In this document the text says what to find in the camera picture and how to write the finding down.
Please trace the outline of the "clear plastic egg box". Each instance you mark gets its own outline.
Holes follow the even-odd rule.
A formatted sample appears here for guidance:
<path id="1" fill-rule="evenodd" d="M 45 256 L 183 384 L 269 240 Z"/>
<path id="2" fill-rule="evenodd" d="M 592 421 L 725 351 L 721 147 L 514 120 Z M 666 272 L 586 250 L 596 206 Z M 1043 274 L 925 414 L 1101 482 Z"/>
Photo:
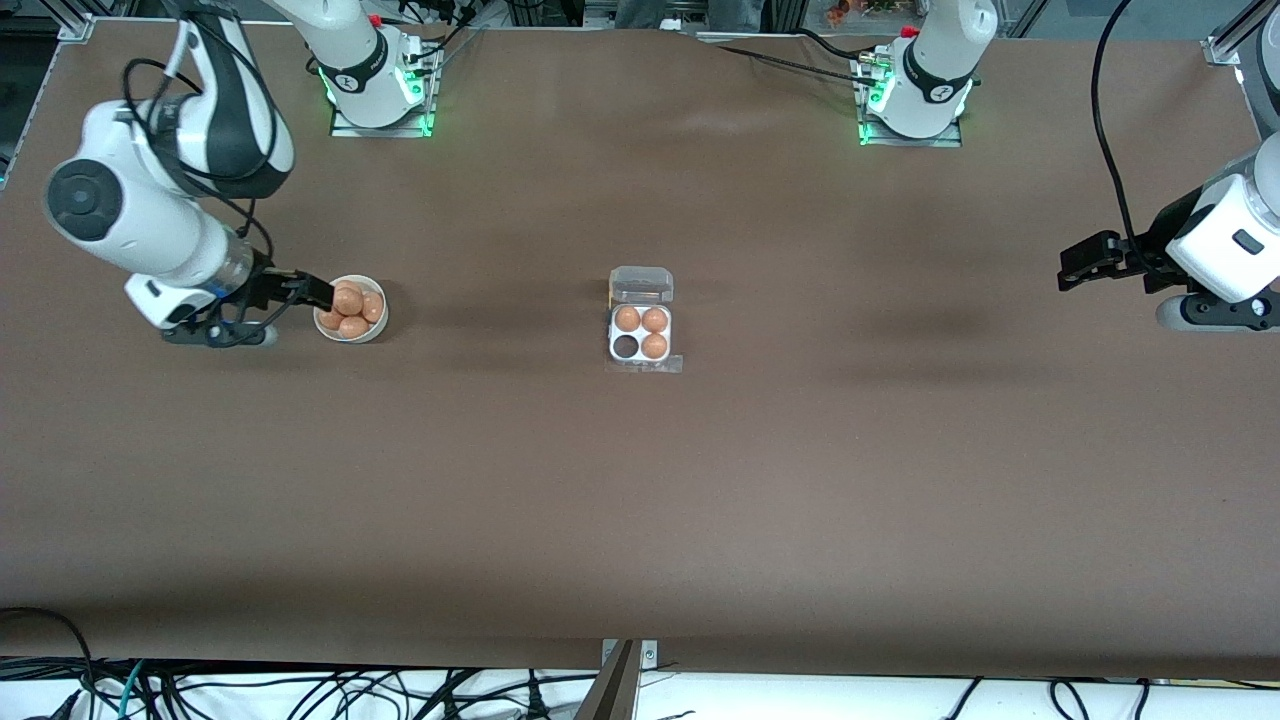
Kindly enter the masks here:
<path id="1" fill-rule="evenodd" d="M 675 300 L 675 277 L 663 266 L 617 266 L 608 279 L 608 313 L 605 318 L 607 357 L 622 372 L 654 372 L 680 374 L 684 370 L 684 356 L 675 351 L 675 316 L 669 305 Z M 641 314 L 653 306 L 664 307 L 671 315 L 667 332 L 660 333 L 669 341 L 669 351 L 659 361 L 646 360 L 641 354 L 641 342 L 646 334 L 643 327 L 632 333 L 622 333 L 613 325 L 613 315 L 618 306 L 635 306 Z"/>

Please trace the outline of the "white ceramic bowl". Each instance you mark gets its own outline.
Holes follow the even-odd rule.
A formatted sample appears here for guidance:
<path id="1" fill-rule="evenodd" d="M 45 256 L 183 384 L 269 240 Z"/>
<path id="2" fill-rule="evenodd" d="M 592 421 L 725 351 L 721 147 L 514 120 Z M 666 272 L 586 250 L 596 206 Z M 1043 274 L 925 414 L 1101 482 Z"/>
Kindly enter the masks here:
<path id="1" fill-rule="evenodd" d="M 338 343 L 344 343 L 344 345 L 362 345 L 362 343 L 372 342 L 385 329 L 385 327 L 388 324 L 388 320 L 389 320 L 389 305 L 388 305 L 388 300 L 387 300 L 387 293 L 385 293 L 384 288 L 378 282 L 375 282 L 372 278 L 366 277 L 366 275 L 358 275 L 358 274 L 342 275 L 342 277 L 337 278 L 335 281 L 333 281 L 332 284 L 335 286 L 337 283 L 343 282 L 343 281 L 358 284 L 364 290 L 364 292 L 365 291 L 372 291 L 372 292 L 381 293 L 384 296 L 385 304 L 387 304 L 385 316 L 379 323 L 370 324 L 369 333 L 365 334 L 365 336 L 362 336 L 362 337 L 360 337 L 360 338 L 357 338 L 357 340 L 343 340 L 343 338 L 339 337 L 338 332 L 337 333 L 326 332 L 323 328 L 317 327 L 317 324 L 315 323 L 315 320 L 314 320 L 314 324 L 315 324 L 315 327 L 317 328 L 317 331 L 324 337 L 326 337 L 326 338 L 332 340 L 332 341 L 335 341 Z M 312 310 L 312 316 L 314 316 L 314 313 L 316 310 L 334 311 L 333 306 L 330 309 L 328 309 L 328 310 L 324 310 L 324 309 L 320 309 L 320 307 L 315 307 Z"/>

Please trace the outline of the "dark wedge shaped pole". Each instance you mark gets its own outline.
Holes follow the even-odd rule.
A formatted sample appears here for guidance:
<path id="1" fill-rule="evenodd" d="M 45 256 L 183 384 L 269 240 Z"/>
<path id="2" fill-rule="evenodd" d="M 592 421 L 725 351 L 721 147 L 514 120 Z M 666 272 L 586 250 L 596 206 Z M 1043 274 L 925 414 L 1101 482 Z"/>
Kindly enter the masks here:
<path id="1" fill-rule="evenodd" d="M 644 641 L 614 641 L 573 720 L 634 720 L 646 660 Z"/>

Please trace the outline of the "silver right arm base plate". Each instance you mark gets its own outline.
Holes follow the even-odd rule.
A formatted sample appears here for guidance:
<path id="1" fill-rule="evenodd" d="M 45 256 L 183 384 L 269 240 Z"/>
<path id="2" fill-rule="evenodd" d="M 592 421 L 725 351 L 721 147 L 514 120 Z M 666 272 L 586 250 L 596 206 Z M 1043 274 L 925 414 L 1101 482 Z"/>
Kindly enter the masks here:
<path id="1" fill-rule="evenodd" d="M 352 123 L 342 111 L 333 108 L 332 137 L 347 138 L 429 138 L 433 136 L 436 117 L 436 104 L 412 108 L 397 123 L 383 127 L 362 127 Z"/>

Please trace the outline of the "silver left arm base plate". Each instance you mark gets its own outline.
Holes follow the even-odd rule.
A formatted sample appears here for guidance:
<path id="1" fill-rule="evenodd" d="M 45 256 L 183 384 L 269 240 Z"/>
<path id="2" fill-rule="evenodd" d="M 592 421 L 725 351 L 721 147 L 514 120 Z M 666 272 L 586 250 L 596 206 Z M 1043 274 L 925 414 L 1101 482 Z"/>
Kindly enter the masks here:
<path id="1" fill-rule="evenodd" d="M 963 146 L 963 133 L 960 123 L 954 120 L 937 136 L 910 138 L 895 133 L 881 118 L 868 117 L 859 120 L 859 142 L 864 146 L 959 149 Z"/>

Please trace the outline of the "aluminium frame profile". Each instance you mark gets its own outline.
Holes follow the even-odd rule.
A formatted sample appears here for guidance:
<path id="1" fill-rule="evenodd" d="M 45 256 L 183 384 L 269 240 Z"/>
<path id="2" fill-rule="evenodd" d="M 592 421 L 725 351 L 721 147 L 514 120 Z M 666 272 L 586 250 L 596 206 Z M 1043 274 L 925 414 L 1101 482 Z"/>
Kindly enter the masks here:
<path id="1" fill-rule="evenodd" d="M 1249 0 L 1202 42 L 1206 61 L 1211 65 L 1236 65 L 1240 46 L 1267 20 L 1279 3 L 1280 0 Z"/>
<path id="2" fill-rule="evenodd" d="M 95 18 L 109 14 L 110 8 L 99 0 L 40 0 L 50 17 L 60 26 L 60 42 L 82 42 L 93 28 Z"/>

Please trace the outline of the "small silver metal bracket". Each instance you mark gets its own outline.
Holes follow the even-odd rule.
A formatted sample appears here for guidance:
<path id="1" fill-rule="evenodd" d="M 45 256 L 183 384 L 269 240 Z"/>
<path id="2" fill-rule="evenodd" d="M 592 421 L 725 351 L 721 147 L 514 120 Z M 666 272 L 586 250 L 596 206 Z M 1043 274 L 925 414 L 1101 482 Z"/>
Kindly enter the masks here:
<path id="1" fill-rule="evenodd" d="M 620 646 L 622 641 L 616 638 L 608 638 L 602 642 L 602 659 L 600 666 L 604 667 L 614 648 Z M 641 639 L 634 642 L 634 650 L 636 656 L 640 657 L 640 669 L 643 671 L 655 670 L 659 666 L 659 653 L 658 653 L 658 641 L 657 639 Z"/>

